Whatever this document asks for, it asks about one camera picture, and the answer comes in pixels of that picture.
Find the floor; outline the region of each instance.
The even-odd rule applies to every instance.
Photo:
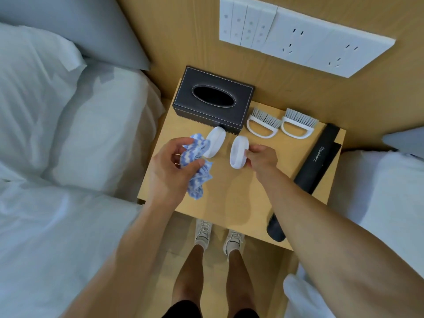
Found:
[[[174,281],[193,247],[195,219],[174,212],[165,231],[146,294],[141,297],[136,317],[161,317],[170,306]],[[227,317],[225,282],[228,262],[222,245],[228,231],[212,229],[211,242],[204,255],[204,289],[201,307],[204,318]],[[290,250],[246,237],[243,258],[255,289],[260,317],[283,317],[287,298],[282,282],[297,267]]]

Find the sneaker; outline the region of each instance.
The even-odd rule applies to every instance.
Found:
[[[228,256],[230,254],[230,252],[233,251],[233,250],[240,251],[241,244],[243,242],[244,242],[244,235],[243,234],[241,234],[237,231],[234,231],[234,230],[230,230],[228,232],[227,238],[224,242],[224,246],[222,247],[225,255]]]
[[[196,234],[194,236],[194,244],[199,244],[204,250],[208,248],[211,238],[212,223],[196,219]]]

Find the black shoehorn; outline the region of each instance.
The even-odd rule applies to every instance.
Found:
[[[341,147],[340,144],[334,143],[339,130],[340,128],[336,125],[327,124],[296,175],[294,183],[305,192],[313,193],[332,160],[336,157]],[[272,214],[266,230],[275,241],[281,242],[286,238],[275,213]]]

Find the wooden wall panel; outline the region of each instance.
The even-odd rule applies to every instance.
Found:
[[[219,41],[219,0],[118,0],[166,98],[192,65],[255,85],[255,101],[336,123],[345,148],[384,148],[383,134],[424,125],[424,0],[262,1],[397,42],[346,79]]]

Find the shoe brush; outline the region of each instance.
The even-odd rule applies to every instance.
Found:
[[[302,136],[296,136],[296,135],[290,134],[284,129],[285,122],[288,122],[290,124],[293,124],[300,128],[305,129],[306,133]],[[283,121],[281,123],[281,130],[284,132],[284,134],[289,135],[290,137],[297,138],[297,139],[304,139],[309,137],[309,135],[313,133],[317,123],[318,123],[318,119],[312,118],[308,115],[305,115],[293,109],[287,108],[286,114],[283,117]]]
[[[250,125],[249,125],[249,122],[251,120],[254,121],[254,122],[256,122],[256,123],[258,123],[259,125],[262,125],[265,128],[268,128],[269,130],[272,131],[272,134],[270,134],[268,136],[263,136],[263,135],[260,135],[260,134],[258,134],[256,132],[254,132],[250,128]],[[278,129],[280,128],[281,124],[282,124],[281,119],[275,118],[275,117],[271,116],[270,114],[259,110],[256,107],[253,108],[253,112],[247,118],[247,122],[246,122],[247,129],[249,129],[249,131],[252,134],[254,134],[254,135],[256,135],[256,136],[258,136],[260,138],[271,138],[272,136],[274,136],[275,134],[277,134]]]

